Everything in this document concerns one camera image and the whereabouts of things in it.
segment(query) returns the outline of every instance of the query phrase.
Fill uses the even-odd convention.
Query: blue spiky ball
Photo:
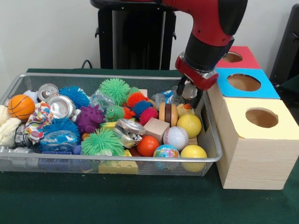
[[[145,111],[146,109],[152,107],[153,104],[151,102],[146,102],[145,100],[140,101],[139,103],[137,103],[132,111],[135,112],[135,115],[137,118],[139,118],[139,116],[142,114],[143,111]]]
[[[130,86],[119,78],[107,79],[100,85],[100,92],[110,96],[118,106],[122,106],[126,102]]]
[[[77,109],[89,105],[89,99],[86,93],[78,86],[64,87],[59,90],[59,93],[70,98]]]
[[[69,118],[54,118],[51,125],[45,126],[43,128],[44,135],[63,130],[73,132],[78,140],[80,139],[80,132],[78,127]]]

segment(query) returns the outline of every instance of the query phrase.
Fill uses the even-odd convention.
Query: orange basketball
[[[13,118],[26,120],[34,112],[36,106],[33,100],[26,95],[16,95],[9,100],[8,113]]]

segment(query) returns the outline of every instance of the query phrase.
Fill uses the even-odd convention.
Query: metal basket
[[[149,97],[171,89],[180,79],[179,77],[113,77],[125,80],[130,86],[148,89]],[[26,90],[37,90],[46,83],[55,84],[58,88],[76,85],[87,95],[92,95],[107,78],[111,76],[26,73],[12,82],[1,98],[0,104]],[[206,92],[195,114],[203,124],[197,140],[198,145],[207,153],[206,159],[0,153],[0,171],[204,176],[212,163],[222,156],[221,142]],[[199,166],[201,169],[199,172],[190,172],[184,169],[186,166],[188,170]]]

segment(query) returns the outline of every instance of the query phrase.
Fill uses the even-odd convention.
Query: baseball
[[[188,133],[181,127],[171,127],[163,135],[163,143],[177,148],[180,152],[188,145]]]

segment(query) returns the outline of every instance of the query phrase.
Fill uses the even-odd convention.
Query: shape sorter box
[[[249,47],[232,46],[226,57],[221,59],[217,68],[261,69]]]
[[[299,156],[299,127],[283,101],[224,98],[218,130],[223,188],[284,188]]]
[[[223,97],[280,99],[262,69],[217,69],[217,83],[208,91],[218,123]]]

